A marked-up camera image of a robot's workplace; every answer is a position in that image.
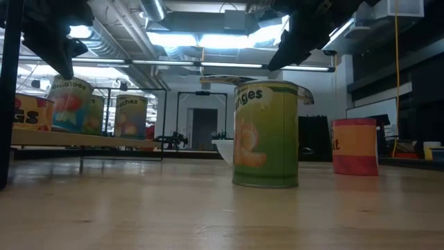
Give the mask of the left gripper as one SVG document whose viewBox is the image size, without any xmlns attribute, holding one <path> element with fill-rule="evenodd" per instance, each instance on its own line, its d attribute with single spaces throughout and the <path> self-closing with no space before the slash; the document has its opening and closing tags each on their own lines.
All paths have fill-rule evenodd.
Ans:
<svg viewBox="0 0 444 250">
<path fill-rule="evenodd" d="M 89 0 L 26 0 L 23 45 L 65 79 L 72 79 L 72 58 L 89 49 L 78 38 L 92 36 Z"/>
</svg>

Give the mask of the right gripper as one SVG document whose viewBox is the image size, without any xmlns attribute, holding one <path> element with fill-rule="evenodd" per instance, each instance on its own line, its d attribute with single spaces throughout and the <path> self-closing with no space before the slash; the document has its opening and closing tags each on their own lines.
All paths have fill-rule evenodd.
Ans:
<svg viewBox="0 0 444 250">
<path fill-rule="evenodd" d="M 279 49 L 268 63 L 275 71 L 300 65 L 311 51 L 325 44 L 325 36 L 346 23 L 362 3 L 373 7 L 380 0 L 273 0 L 272 9 L 289 16 L 289 30 L 280 36 Z"/>
</svg>

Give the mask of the blue green tomatoes can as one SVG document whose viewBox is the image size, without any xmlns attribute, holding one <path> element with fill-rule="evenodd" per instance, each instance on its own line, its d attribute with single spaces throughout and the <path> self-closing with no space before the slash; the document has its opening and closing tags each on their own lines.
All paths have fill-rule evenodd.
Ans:
<svg viewBox="0 0 444 250">
<path fill-rule="evenodd" d="M 81 133 L 94 87 L 80 78 L 56 75 L 47 99 L 54 102 L 52 130 Z"/>
</svg>

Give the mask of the green pears can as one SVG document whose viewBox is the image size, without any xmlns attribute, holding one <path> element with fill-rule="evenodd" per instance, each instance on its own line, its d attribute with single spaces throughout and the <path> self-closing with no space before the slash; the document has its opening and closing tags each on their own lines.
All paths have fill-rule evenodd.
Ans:
<svg viewBox="0 0 444 250">
<path fill-rule="evenodd" d="M 89 103 L 89 108 L 85 113 L 83 122 L 83 133 L 88 135 L 101 135 L 103 128 L 103 109 L 105 98 L 93 95 Z"/>
</svg>

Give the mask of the blue yellow peaches can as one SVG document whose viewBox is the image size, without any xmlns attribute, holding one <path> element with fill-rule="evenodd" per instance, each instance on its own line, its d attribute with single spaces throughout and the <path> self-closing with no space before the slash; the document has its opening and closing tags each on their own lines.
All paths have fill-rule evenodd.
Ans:
<svg viewBox="0 0 444 250">
<path fill-rule="evenodd" d="M 147 98 L 120 94 L 114 118 L 114 136 L 135 140 L 146 139 Z"/>
</svg>

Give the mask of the green oranges can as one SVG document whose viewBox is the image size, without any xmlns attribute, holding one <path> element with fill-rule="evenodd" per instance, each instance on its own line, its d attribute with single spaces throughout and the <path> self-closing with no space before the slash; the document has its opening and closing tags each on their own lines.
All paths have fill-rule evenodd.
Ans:
<svg viewBox="0 0 444 250">
<path fill-rule="evenodd" d="M 253 81 L 236 87 L 234 100 L 232 182 L 298 186 L 298 86 Z"/>
</svg>

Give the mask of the red orange mixed fruit can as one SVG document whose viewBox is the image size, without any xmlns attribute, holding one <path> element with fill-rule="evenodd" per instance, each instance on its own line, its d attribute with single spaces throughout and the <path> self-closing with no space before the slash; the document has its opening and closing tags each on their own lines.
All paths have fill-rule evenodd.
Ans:
<svg viewBox="0 0 444 250">
<path fill-rule="evenodd" d="M 378 176 L 376 120 L 333 120 L 332 162 L 335 174 Z"/>
</svg>

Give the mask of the black cabinet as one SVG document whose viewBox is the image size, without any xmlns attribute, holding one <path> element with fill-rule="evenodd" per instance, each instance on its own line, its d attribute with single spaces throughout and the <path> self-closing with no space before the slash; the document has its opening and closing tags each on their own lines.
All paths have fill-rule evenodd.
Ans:
<svg viewBox="0 0 444 250">
<path fill-rule="evenodd" d="M 299 161 L 331 162 L 332 146 L 326 116 L 299 116 Z"/>
</svg>

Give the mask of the whiteboard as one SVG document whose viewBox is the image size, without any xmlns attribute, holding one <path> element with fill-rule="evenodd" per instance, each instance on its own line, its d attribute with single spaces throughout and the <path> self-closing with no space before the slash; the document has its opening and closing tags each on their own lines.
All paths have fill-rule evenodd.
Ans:
<svg viewBox="0 0 444 250">
<path fill-rule="evenodd" d="M 396 98 L 385 99 L 374 103 L 357 106 L 346 110 L 347 118 L 364 118 L 378 115 L 387 115 L 388 125 L 384 126 L 385 135 L 393 136 L 396 133 L 396 115 L 397 106 Z"/>
</svg>

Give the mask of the white ceiling unit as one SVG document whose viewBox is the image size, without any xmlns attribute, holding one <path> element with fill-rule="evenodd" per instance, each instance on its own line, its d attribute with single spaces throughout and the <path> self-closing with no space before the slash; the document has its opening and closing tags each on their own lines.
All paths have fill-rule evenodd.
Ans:
<svg viewBox="0 0 444 250">
<path fill-rule="evenodd" d="M 363 2 L 354 17 L 356 19 L 381 19 L 385 17 L 424 17 L 424 0 L 379 0 L 374 6 Z"/>
</svg>

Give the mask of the black cart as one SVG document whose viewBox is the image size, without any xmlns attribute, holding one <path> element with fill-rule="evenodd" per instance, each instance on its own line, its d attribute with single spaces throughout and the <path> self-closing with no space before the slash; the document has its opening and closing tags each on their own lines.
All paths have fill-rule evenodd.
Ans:
<svg viewBox="0 0 444 250">
<path fill-rule="evenodd" d="M 386 142 L 386 134 L 385 134 L 385 126 L 390 125 L 389 116 L 387 114 L 384 115 L 376 115 L 376 127 L 377 127 L 377 151 L 378 156 L 387 156 L 389 153 L 387 142 Z"/>
</svg>

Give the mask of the black aluminium table frame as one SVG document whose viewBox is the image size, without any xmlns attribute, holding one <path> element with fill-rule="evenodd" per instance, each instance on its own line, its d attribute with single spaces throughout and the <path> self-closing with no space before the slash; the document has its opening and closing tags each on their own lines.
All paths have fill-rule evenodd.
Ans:
<svg viewBox="0 0 444 250">
<path fill-rule="evenodd" d="M 7 186 L 24 0 L 7 0 L 0 73 L 0 190 Z"/>
</svg>

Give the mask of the wooden shelf black metal frame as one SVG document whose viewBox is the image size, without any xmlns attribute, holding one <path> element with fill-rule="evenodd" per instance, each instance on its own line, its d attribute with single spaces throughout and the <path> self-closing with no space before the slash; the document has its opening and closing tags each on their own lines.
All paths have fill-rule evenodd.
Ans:
<svg viewBox="0 0 444 250">
<path fill-rule="evenodd" d="M 11 93 L 0 97 L 0 176 L 4 179 L 8 177 L 10 147 L 12 145 L 39 147 L 163 147 L 161 142 L 154 140 L 15 128 L 13 126 L 15 102 L 12 98 L 13 94 Z"/>
</svg>

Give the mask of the silver ceiling duct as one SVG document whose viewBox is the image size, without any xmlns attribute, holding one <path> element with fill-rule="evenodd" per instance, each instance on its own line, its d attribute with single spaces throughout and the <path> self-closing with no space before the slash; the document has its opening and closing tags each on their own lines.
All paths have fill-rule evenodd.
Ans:
<svg viewBox="0 0 444 250">
<path fill-rule="evenodd" d="M 167 13 L 163 0 L 139 0 L 145 16 L 153 22 L 162 21 Z"/>
</svg>

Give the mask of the black doorway frame rig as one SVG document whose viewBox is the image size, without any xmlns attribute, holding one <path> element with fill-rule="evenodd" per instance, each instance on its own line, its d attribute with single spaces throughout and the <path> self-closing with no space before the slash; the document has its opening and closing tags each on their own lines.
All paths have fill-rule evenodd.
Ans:
<svg viewBox="0 0 444 250">
<path fill-rule="evenodd" d="M 175 132 L 184 135 L 186 150 L 213 151 L 214 136 L 228 128 L 228 94 L 205 90 L 178 92 Z"/>
</svg>

